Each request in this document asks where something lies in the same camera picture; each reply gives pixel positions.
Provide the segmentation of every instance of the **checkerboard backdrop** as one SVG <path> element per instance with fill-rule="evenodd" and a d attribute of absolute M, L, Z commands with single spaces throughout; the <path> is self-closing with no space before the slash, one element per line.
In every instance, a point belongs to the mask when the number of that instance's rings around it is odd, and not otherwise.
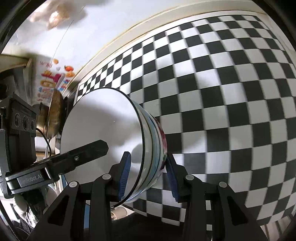
<path fill-rule="evenodd" d="M 295 212 L 296 70 L 257 16 L 184 23 L 114 57 L 78 87 L 77 100 L 120 89 L 159 120 L 188 173 L 227 182 L 260 225 Z M 167 173 L 128 205 L 176 225 L 185 217 Z"/>

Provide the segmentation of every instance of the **white square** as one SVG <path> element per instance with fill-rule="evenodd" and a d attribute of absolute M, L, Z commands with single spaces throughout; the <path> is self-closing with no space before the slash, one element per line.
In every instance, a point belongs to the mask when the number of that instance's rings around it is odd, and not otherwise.
<path fill-rule="evenodd" d="M 156 69 L 161 69 L 170 65 L 174 64 L 174 59 L 173 59 L 173 55 L 170 54 L 166 54 L 164 56 L 161 56 L 160 58 L 156 59 Z"/>
<path fill-rule="evenodd" d="M 166 80 L 158 83 L 158 98 L 163 98 L 179 93 L 176 79 Z"/>
<path fill-rule="evenodd" d="M 285 118 L 292 118 L 296 116 L 296 109 L 293 97 L 283 97 L 281 98 L 281 103 L 283 104 Z"/>
<path fill-rule="evenodd" d="M 217 32 L 208 32 L 208 33 L 200 34 L 200 38 L 203 43 L 209 43 L 209 42 L 221 40 Z"/>
<path fill-rule="evenodd" d="M 252 170 L 271 166 L 272 145 L 252 148 Z"/>
<path fill-rule="evenodd" d="M 181 31 L 181 35 L 183 38 L 188 38 L 188 37 L 195 36 L 198 34 L 199 34 L 199 32 L 198 32 L 197 28 L 188 28 L 188 29 Z"/>
<path fill-rule="evenodd" d="M 251 38 L 258 49 L 270 49 L 264 38 Z"/>
<path fill-rule="evenodd" d="M 160 99 L 145 102 L 143 108 L 152 116 L 160 116 Z"/>
<path fill-rule="evenodd" d="M 279 199 L 290 196 L 294 187 L 295 178 L 292 178 L 286 182 L 283 182 L 281 187 L 281 193 L 279 195 Z"/>
<path fill-rule="evenodd" d="M 131 70 L 131 80 L 135 80 L 136 78 L 139 78 L 143 75 L 143 65 L 140 65 L 139 67 L 136 67 L 134 69 Z"/>
<path fill-rule="evenodd" d="M 200 90 L 184 92 L 178 95 L 180 112 L 202 109 Z"/>
<path fill-rule="evenodd" d="M 236 38 L 249 38 L 250 36 L 248 33 L 243 29 L 243 28 L 233 28 L 230 29 L 232 32 L 233 36 Z"/>
<path fill-rule="evenodd" d="M 215 106 L 202 109 L 205 130 L 226 128 L 229 126 L 226 106 Z"/>
<path fill-rule="evenodd" d="M 161 126 L 165 134 L 182 132 L 182 116 L 181 113 L 160 116 Z"/>
<path fill-rule="evenodd" d="M 258 80 L 257 72 L 252 64 L 234 66 L 241 82 Z"/>
<path fill-rule="evenodd" d="M 217 69 L 200 71 L 194 75 L 199 89 L 221 85 Z"/>
<path fill-rule="evenodd" d="M 276 208 L 276 204 L 278 201 L 270 202 L 267 204 L 262 205 L 261 210 L 258 214 L 257 219 L 268 218 L 273 215 L 274 210 Z"/>
<path fill-rule="evenodd" d="M 181 31 L 181 29 L 178 26 L 178 27 L 171 28 L 171 29 L 167 30 L 165 33 L 166 33 L 167 36 L 169 36 L 171 34 L 174 34 L 174 33 L 180 32 L 180 31 Z"/>
<path fill-rule="evenodd" d="M 246 207 L 257 207 L 261 206 L 264 202 L 267 188 L 256 189 L 248 191 L 246 199 Z"/>
<path fill-rule="evenodd" d="M 144 89 L 137 90 L 130 94 L 131 100 L 141 104 L 144 102 Z"/>
<path fill-rule="evenodd" d="M 286 172 L 286 162 L 271 166 L 269 170 L 268 187 L 282 183 Z"/>
<path fill-rule="evenodd" d="M 140 48 L 131 53 L 131 60 L 135 60 L 143 55 L 143 48 Z"/>
<path fill-rule="evenodd" d="M 195 22 L 192 22 L 192 25 L 194 27 L 197 27 L 197 26 L 201 26 L 201 25 L 205 25 L 205 24 L 209 24 L 209 22 L 205 19 L 202 19 L 202 20 L 197 20 Z"/>
<path fill-rule="evenodd" d="M 223 22 L 210 23 L 210 26 L 214 31 L 229 29 L 229 27 Z"/>
<path fill-rule="evenodd" d="M 168 45 L 168 47 L 170 49 L 170 52 L 173 53 L 173 52 L 179 51 L 181 49 L 186 49 L 188 46 L 187 46 L 185 39 L 180 39 L 178 41 L 170 43 Z"/>
<path fill-rule="evenodd" d="M 251 124 L 269 121 L 269 111 L 266 100 L 249 101 L 247 106 Z"/>
<path fill-rule="evenodd" d="M 212 60 L 214 68 L 221 68 L 234 65 L 229 52 L 211 54 L 210 58 Z"/>
<path fill-rule="evenodd" d="M 287 79 L 292 96 L 296 96 L 296 79 Z"/>
<path fill-rule="evenodd" d="M 142 56 L 142 64 L 148 63 L 154 59 L 156 59 L 156 52 L 152 50 Z"/>
<path fill-rule="evenodd" d="M 154 41 L 154 47 L 155 47 L 155 49 L 158 49 L 158 48 L 160 48 L 162 46 L 165 46 L 165 45 L 168 45 L 168 44 L 169 44 L 169 41 L 168 41 L 168 37 L 167 36 Z"/>
<path fill-rule="evenodd" d="M 251 63 L 265 63 L 265 58 L 259 49 L 245 49 L 244 51 Z"/>
<path fill-rule="evenodd" d="M 279 89 L 274 79 L 260 80 L 260 84 L 265 99 L 280 98 Z"/>
<path fill-rule="evenodd" d="M 201 56 L 209 55 L 209 49 L 205 44 L 199 44 L 187 48 L 190 58 L 198 58 Z"/>
<path fill-rule="evenodd" d="M 124 75 L 125 73 L 130 71 L 131 71 L 131 62 L 128 62 L 127 64 L 121 67 L 121 75 Z"/>
<path fill-rule="evenodd" d="M 274 79 L 286 78 L 280 63 L 267 63 Z"/>
<path fill-rule="evenodd" d="M 296 138 L 287 141 L 287 161 L 296 159 Z"/>
<path fill-rule="evenodd" d="M 161 217 L 163 214 L 163 206 L 159 203 L 146 201 L 146 212 Z"/>
<path fill-rule="evenodd" d="M 252 126 L 235 126 L 229 128 L 230 150 L 246 149 L 253 146 Z"/>
<path fill-rule="evenodd" d="M 228 185 L 234 192 L 250 190 L 252 171 L 232 172 L 229 174 Z"/>
<path fill-rule="evenodd" d="M 270 122 L 271 143 L 280 143 L 287 140 L 286 120 L 275 120 Z"/>
<path fill-rule="evenodd" d="M 182 133 L 183 153 L 207 152 L 207 139 L 205 131 L 192 131 Z"/>
<path fill-rule="evenodd" d="M 229 173 L 230 154 L 230 151 L 207 152 L 205 165 L 206 174 Z"/>
<path fill-rule="evenodd" d="M 279 63 L 289 63 L 282 50 L 272 49 L 272 52 Z"/>
<path fill-rule="evenodd" d="M 238 41 L 238 39 L 224 39 L 221 40 L 222 45 L 226 51 L 242 50 L 244 47 Z"/>
<path fill-rule="evenodd" d="M 175 77 L 193 74 L 195 67 L 191 59 L 173 65 Z"/>
<path fill-rule="evenodd" d="M 247 101 L 242 83 L 222 85 L 221 88 L 225 104 L 237 104 Z"/>
<path fill-rule="evenodd" d="M 153 71 L 150 72 L 149 74 L 143 75 L 143 88 L 151 86 L 151 85 L 155 85 L 158 83 L 158 72 Z"/>

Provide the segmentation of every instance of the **black square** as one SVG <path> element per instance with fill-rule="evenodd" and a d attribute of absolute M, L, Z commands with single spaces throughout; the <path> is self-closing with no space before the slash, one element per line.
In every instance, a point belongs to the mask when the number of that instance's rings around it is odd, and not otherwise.
<path fill-rule="evenodd" d="M 180 39 L 182 39 L 182 35 L 181 35 L 180 32 L 177 32 L 177 33 L 174 33 L 174 34 L 170 34 L 168 36 L 168 40 L 169 40 L 170 43 L 173 43 L 173 42 L 178 41 Z"/>
<path fill-rule="evenodd" d="M 162 192 L 158 188 L 150 188 L 147 190 L 147 201 L 162 204 Z"/>
<path fill-rule="evenodd" d="M 264 146 L 271 143 L 269 122 L 253 124 L 252 129 L 254 147 Z"/>
<path fill-rule="evenodd" d="M 153 43 L 149 43 L 149 44 L 147 44 L 147 45 L 145 45 L 145 46 L 143 47 L 143 53 L 144 53 L 144 54 L 146 54 L 146 53 L 148 53 L 148 52 L 150 52 L 150 51 L 152 51 L 152 50 L 154 50 L 154 45 L 153 45 Z"/>
<path fill-rule="evenodd" d="M 161 115 L 179 113 L 178 95 L 171 95 L 160 99 Z"/>
<path fill-rule="evenodd" d="M 133 208 L 140 210 L 142 212 L 146 212 L 146 200 L 138 199 L 133 202 Z"/>
<path fill-rule="evenodd" d="M 271 121 L 281 120 L 285 118 L 281 99 L 270 99 L 266 100 L 266 102 Z"/>
<path fill-rule="evenodd" d="M 260 51 L 263 54 L 266 62 L 268 63 L 278 62 L 271 49 L 260 49 Z"/>
<path fill-rule="evenodd" d="M 243 172 L 252 169 L 252 149 L 240 149 L 231 151 L 230 172 Z"/>
<path fill-rule="evenodd" d="M 143 88 L 142 76 L 131 81 L 131 92 L 135 92 Z"/>
<path fill-rule="evenodd" d="M 255 63 L 253 65 L 260 80 L 273 79 L 267 63 Z"/>
<path fill-rule="evenodd" d="M 122 60 L 122 66 L 129 63 L 131 61 L 131 55 L 129 54 L 128 56 L 124 57 Z"/>
<path fill-rule="evenodd" d="M 261 38 L 261 35 L 254 28 L 244 28 L 248 35 L 252 38 Z"/>
<path fill-rule="evenodd" d="M 181 114 L 182 114 L 183 132 L 204 130 L 201 109 L 185 111 L 185 112 L 182 112 Z"/>
<path fill-rule="evenodd" d="M 180 208 L 174 206 L 163 205 L 163 218 L 179 221 L 180 220 Z"/>
<path fill-rule="evenodd" d="M 204 88 L 200 92 L 204 108 L 224 105 L 220 86 Z"/>
<path fill-rule="evenodd" d="M 221 39 L 234 39 L 235 38 L 229 29 L 218 30 L 216 32 L 220 36 Z"/>
<path fill-rule="evenodd" d="M 185 38 L 185 40 L 187 42 L 188 47 L 202 44 L 202 41 L 198 35 L 194 35 L 194 36 Z"/>
<path fill-rule="evenodd" d="M 177 78 L 179 93 L 197 90 L 194 74 L 188 74 Z"/>
<path fill-rule="evenodd" d="M 184 24 L 180 25 L 181 30 L 185 30 L 185 29 L 188 29 L 188 28 L 193 28 L 192 23 L 189 22 L 189 23 L 184 23 Z"/>
<path fill-rule="evenodd" d="M 135 60 L 132 61 L 131 63 L 131 69 L 135 69 L 139 66 L 142 65 L 142 56 L 136 58 Z"/>
<path fill-rule="evenodd" d="M 296 118 L 286 119 L 288 140 L 296 138 Z"/>
<path fill-rule="evenodd" d="M 256 49 L 256 45 L 250 38 L 239 38 L 238 39 L 244 49 Z"/>
<path fill-rule="evenodd" d="M 198 31 L 199 31 L 200 34 L 204 34 L 204 33 L 208 33 L 208 32 L 213 32 L 212 28 L 208 24 L 197 26 L 196 28 L 198 29 Z"/>
<path fill-rule="evenodd" d="M 277 185 L 268 187 L 263 204 L 277 201 L 279 199 L 279 194 L 281 193 L 282 185 L 283 183 L 279 183 Z"/>
<path fill-rule="evenodd" d="M 280 142 L 272 145 L 271 165 L 284 163 L 287 158 L 287 142 Z"/>
<path fill-rule="evenodd" d="M 239 77 L 234 66 L 226 66 L 217 69 L 221 84 L 239 83 Z"/>
<path fill-rule="evenodd" d="M 263 92 L 258 80 L 247 81 L 242 83 L 248 101 L 263 100 Z"/>
<path fill-rule="evenodd" d="M 181 49 L 179 51 L 173 52 L 173 58 L 175 64 L 190 59 L 186 49 Z"/>
<path fill-rule="evenodd" d="M 266 39 L 266 38 L 264 38 L 264 39 L 271 49 L 280 49 L 279 46 L 274 41 L 274 39 Z"/>
<path fill-rule="evenodd" d="M 229 150 L 228 128 L 207 130 L 207 151 Z"/>
<path fill-rule="evenodd" d="M 166 81 L 166 80 L 171 80 L 174 77 L 175 76 L 174 76 L 174 70 L 173 70 L 172 65 L 164 67 L 164 68 L 158 70 L 159 82 L 163 82 L 163 81 Z"/>
<path fill-rule="evenodd" d="M 249 113 L 247 103 L 238 103 L 227 105 L 228 118 L 230 126 L 249 125 Z"/>
<path fill-rule="evenodd" d="M 207 174 L 207 183 L 217 185 L 219 182 L 228 183 L 228 173 Z"/>
<path fill-rule="evenodd" d="M 173 133 L 165 135 L 168 151 L 171 153 L 182 153 L 181 133 Z"/>
<path fill-rule="evenodd" d="M 157 84 L 144 88 L 144 102 L 158 99 Z"/>
<path fill-rule="evenodd" d="M 156 49 L 156 57 L 157 58 L 160 58 L 160 57 L 167 55 L 169 53 L 170 53 L 170 50 L 168 48 L 168 45 L 165 45 L 165 46 L 162 46 L 162 47 Z"/>
<path fill-rule="evenodd" d="M 291 69 L 291 66 L 289 64 L 281 63 L 281 67 L 282 67 L 287 79 L 294 79 L 295 78 L 293 71 Z"/>
<path fill-rule="evenodd" d="M 284 182 L 294 178 L 295 176 L 296 176 L 296 159 L 287 162 Z"/>
<path fill-rule="evenodd" d="M 252 171 L 250 190 L 267 187 L 269 179 L 269 169 L 270 167 L 266 167 Z"/>
<path fill-rule="evenodd" d="M 118 78 L 121 75 L 121 68 L 114 71 L 113 79 Z"/>
<path fill-rule="evenodd" d="M 214 68 L 209 55 L 194 58 L 193 63 L 194 63 L 196 72 Z"/>
<path fill-rule="evenodd" d="M 221 41 L 209 42 L 209 43 L 206 43 L 206 46 L 210 54 L 222 53 L 226 51 Z"/>
<path fill-rule="evenodd" d="M 292 96 L 290 87 L 286 79 L 276 79 L 276 85 L 279 89 L 279 94 L 281 97 Z"/>
<path fill-rule="evenodd" d="M 224 22 L 229 28 L 241 28 L 241 26 L 236 21 L 226 21 Z"/>
<path fill-rule="evenodd" d="M 144 64 L 144 74 L 149 74 L 150 72 L 153 72 L 155 70 L 156 70 L 155 60 L 152 60 Z"/>
<path fill-rule="evenodd" d="M 184 167 L 189 174 L 204 174 L 205 153 L 185 153 Z"/>
<path fill-rule="evenodd" d="M 138 43 L 136 44 L 135 46 L 133 46 L 133 52 L 135 52 L 136 50 L 142 48 L 142 42 L 141 43 Z"/>

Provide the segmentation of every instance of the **blue gripper pad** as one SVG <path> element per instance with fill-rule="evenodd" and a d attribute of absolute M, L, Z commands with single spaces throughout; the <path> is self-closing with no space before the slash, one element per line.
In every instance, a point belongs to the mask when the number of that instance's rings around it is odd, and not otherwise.
<path fill-rule="evenodd" d="M 128 153 L 126 157 L 126 163 L 124 165 L 120 180 L 119 180 L 119 188 L 118 188 L 118 198 L 122 199 L 124 196 L 124 192 L 126 190 L 126 184 L 128 182 L 128 175 L 131 169 L 131 154 Z"/>

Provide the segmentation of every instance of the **cable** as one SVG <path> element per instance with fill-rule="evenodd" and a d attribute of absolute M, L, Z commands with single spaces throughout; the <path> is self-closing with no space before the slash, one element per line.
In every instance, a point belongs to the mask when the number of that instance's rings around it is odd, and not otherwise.
<path fill-rule="evenodd" d="M 43 136 L 43 138 L 46 141 L 47 146 L 49 148 L 49 156 L 52 156 L 52 149 L 50 148 L 50 145 L 49 145 L 48 140 L 46 139 L 45 135 L 43 134 L 43 132 L 39 128 L 36 127 L 36 130 L 39 131 L 41 133 L 41 135 Z"/>

